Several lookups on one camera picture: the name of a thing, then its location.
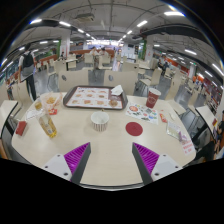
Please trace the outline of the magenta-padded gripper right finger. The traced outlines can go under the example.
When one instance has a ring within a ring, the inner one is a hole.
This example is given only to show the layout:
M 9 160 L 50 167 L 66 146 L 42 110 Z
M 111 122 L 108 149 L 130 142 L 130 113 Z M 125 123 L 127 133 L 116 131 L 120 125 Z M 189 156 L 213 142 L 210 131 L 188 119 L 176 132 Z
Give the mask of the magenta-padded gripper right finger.
M 132 145 L 132 153 L 144 185 L 182 169 L 169 155 L 159 155 L 137 143 Z

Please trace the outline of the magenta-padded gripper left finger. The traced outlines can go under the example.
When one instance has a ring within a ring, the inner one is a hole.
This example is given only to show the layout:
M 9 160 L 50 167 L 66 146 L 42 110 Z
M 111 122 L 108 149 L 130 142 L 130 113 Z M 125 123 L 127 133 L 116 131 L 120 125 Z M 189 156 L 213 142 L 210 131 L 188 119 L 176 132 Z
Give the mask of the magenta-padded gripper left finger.
M 90 153 L 91 145 L 87 142 L 65 155 L 56 154 L 43 166 L 43 169 L 79 185 Z

